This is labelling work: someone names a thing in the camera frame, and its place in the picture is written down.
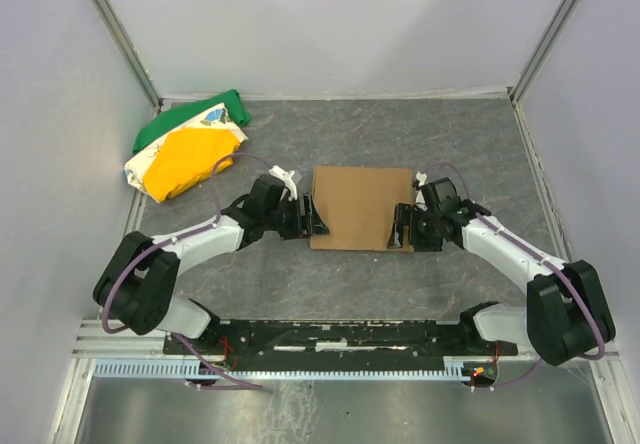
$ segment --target concrete floor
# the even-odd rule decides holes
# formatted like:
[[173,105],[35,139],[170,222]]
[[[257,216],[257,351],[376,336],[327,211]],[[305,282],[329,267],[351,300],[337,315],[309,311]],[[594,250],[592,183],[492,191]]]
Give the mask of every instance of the concrete floor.
[[[296,169],[309,191],[315,165],[410,167],[450,161],[475,200],[508,228],[552,252],[524,145],[506,99],[268,101],[247,104],[242,150]],[[222,205],[263,170],[241,159],[216,177]],[[433,170],[430,177],[451,175]],[[172,201],[147,201],[141,230],[161,234],[211,217],[211,183]],[[254,319],[455,319],[487,300],[524,303],[489,264],[449,244],[442,253],[312,251],[270,234],[182,275],[178,293],[222,317]]]

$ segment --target stack of cloth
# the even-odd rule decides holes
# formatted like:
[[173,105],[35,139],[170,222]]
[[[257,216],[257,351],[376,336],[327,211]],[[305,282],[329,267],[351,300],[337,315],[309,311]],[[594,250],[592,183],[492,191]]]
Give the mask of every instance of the stack of cloth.
[[[247,139],[240,127],[250,120],[235,89],[162,112],[138,133],[124,166],[127,182],[156,202],[183,193],[238,150]],[[217,172],[231,164],[226,160]]]

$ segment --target brown cardboard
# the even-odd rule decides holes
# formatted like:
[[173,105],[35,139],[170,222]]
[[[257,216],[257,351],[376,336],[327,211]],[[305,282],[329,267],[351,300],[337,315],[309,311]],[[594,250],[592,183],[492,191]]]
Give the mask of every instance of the brown cardboard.
[[411,169],[317,166],[313,201],[331,234],[311,249],[386,251],[396,204],[413,203]]

